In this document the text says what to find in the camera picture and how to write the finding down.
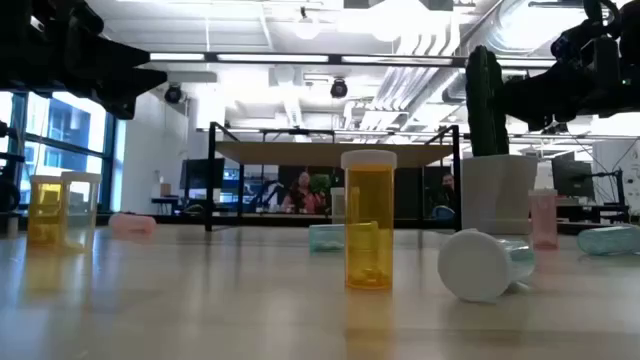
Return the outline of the pink medicine bottle white cap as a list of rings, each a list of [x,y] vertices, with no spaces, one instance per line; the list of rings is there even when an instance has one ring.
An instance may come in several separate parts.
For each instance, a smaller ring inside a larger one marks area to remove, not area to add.
[[[113,231],[120,233],[151,234],[156,227],[156,221],[153,217],[129,213],[112,215],[108,224]]]
[[[534,189],[529,191],[531,242],[536,249],[557,249],[557,191]]]

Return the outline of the white globe pendant lamp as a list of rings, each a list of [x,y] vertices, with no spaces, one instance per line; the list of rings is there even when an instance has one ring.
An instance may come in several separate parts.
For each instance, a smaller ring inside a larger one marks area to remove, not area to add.
[[[303,40],[316,38],[321,31],[318,20],[309,14],[306,6],[299,7],[299,14],[300,18],[294,25],[296,36]]]

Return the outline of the green leafy plant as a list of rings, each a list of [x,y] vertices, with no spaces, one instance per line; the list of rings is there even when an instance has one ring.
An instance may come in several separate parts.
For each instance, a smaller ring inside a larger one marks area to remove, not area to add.
[[[326,197],[331,190],[331,176],[328,174],[313,174],[310,178],[310,189],[314,194]]]

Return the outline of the white cabinet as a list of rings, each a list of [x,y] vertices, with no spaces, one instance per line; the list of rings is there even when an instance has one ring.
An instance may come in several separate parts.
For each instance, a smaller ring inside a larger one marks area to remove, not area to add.
[[[640,216],[640,140],[609,140],[593,144],[593,172],[622,171],[625,203]]]

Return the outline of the teal medicine bottle white cap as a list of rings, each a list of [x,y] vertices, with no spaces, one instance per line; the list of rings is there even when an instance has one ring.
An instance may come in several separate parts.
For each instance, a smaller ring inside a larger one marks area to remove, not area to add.
[[[475,229],[444,241],[437,259],[443,285],[468,302],[493,302],[534,269],[535,253],[526,241],[499,239]]]
[[[592,256],[640,254],[640,227],[623,225],[581,231],[577,245]]]
[[[345,243],[343,224],[322,224],[309,227],[309,250],[316,252],[341,252]]]

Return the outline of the wooden shelf black metal legs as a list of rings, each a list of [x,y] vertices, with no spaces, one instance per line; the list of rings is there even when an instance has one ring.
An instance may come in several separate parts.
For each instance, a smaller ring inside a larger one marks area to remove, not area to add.
[[[435,133],[423,144],[390,145],[390,144],[343,144],[336,141],[330,143],[298,143],[298,142],[243,142],[223,125],[212,122],[208,127],[207,161],[215,162],[217,153],[239,164],[238,199],[233,217],[219,218],[214,215],[213,208],[213,174],[206,176],[206,200],[203,224],[210,232],[215,225],[230,226],[266,226],[265,220],[249,219],[245,216],[244,171],[247,165],[278,166],[320,166],[338,168],[341,155],[354,150],[385,150],[397,155],[397,165],[401,168],[419,168],[451,155],[453,170],[461,174],[460,131],[451,125]]]

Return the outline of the person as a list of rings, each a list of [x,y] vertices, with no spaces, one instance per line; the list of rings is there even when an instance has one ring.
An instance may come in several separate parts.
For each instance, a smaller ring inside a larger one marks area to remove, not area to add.
[[[434,207],[445,205],[455,211],[457,196],[454,185],[455,178],[451,173],[447,173],[442,177],[441,186],[436,189],[434,194]]]
[[[306,171],[294,180],[281,204],[285,213],[294,214],[321,214],[325,208],[324,194],[311,189],[311,176]]]

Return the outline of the large window dark frame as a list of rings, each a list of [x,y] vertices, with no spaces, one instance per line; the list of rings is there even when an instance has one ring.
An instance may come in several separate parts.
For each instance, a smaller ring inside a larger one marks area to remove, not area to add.
[[[99,209],[110,209],[117,130],[113,115],[66,92],[45,98],[0,91],[0,121],[19,136],[0,138],[0,152],[24,157],[9,177],[20,191],[20,210],[26,209],[30,200],[31,176],[57,176],[66,171],[101,175]]]

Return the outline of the green cactus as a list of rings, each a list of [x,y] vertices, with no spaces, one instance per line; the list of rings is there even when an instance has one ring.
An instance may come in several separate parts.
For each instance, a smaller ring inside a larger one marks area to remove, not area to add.
[[[483,45],[477,46],[468,57],[465,76],[473,156],[508,154],[506,115],[494,100],[496,92],[503,87],[502,68],[496,55]]]

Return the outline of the black computer monitor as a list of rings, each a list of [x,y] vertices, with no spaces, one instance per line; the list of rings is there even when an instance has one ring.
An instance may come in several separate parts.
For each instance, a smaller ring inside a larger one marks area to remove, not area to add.
[[[551,161],[554,189],[561,196],[595,199],[589,163],[555,157]]]
[[[213,175],[213,188],[221,189],[224,175],[224,158],[215,158],[210,167],[207,159],[185,159],[182,162],[180,188],[205,189],[209,174]]]

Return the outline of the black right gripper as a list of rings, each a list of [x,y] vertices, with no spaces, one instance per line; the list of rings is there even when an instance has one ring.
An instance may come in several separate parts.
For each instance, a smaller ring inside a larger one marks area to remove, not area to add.
[[[640,112],[640,22],[606,27],[584,21],[551,46],[556,64],[531,78],[504,84],[504,113],[530,131],[577,115]]]

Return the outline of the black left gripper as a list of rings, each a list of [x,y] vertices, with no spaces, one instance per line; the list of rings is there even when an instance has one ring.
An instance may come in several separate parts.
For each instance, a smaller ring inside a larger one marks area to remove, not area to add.
[[[103,19],[86,0],[0,0],[0,91],[48,96],[65,90],[69,32],[99,35],[103,29]],[[89,37],[88,74],[128,69],[98,80],[93,100],[118,119],[133,119],[137,97],[167,81],[163,71],[134,68],[149,61],[147,51]]]

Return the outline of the orange medicine bottle white cap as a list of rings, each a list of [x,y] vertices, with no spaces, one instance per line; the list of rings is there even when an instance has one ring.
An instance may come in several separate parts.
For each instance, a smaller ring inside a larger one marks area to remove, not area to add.
[[[30,177],[27,245],[53,247],[60,241],[62,181],[57,176]]]
[[[384,150],[354,150],[341,156],[349,288],[392,288],[396,165],[396,154]]]

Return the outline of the black aluminium table frame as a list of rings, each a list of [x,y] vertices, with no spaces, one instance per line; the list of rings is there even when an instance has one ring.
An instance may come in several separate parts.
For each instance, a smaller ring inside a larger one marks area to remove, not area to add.
[[[163,225],[205,225],[204,219],[197,216],[169,216],[152,215],[157,224]],[[211,224],[216,226],[240,227],[309,227],[311,225],[331,224],[332,221],[326,217],[304,217],[302,215],[282,216],[260,216],[257,214],[244,214],[242,217],[213,216]],[[562,235],[577,235],[583,230],[593,228],[608,228],[613,224],[597,224],[584,222],[558,222],[557,231]],[[455,230],[453,220],[435,219],[395,219],[394,228],[396,230]]]

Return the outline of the long ceiling light bar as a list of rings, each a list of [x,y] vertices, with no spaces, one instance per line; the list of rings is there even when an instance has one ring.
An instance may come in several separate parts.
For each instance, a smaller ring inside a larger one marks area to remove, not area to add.
[[[220,64],[299,64],[329,66],[388,66],[463,68],[467,58],[443,55],[356,55],[312,53],[246,53],[246,52],[152,52],[151,62],[220,63]]]

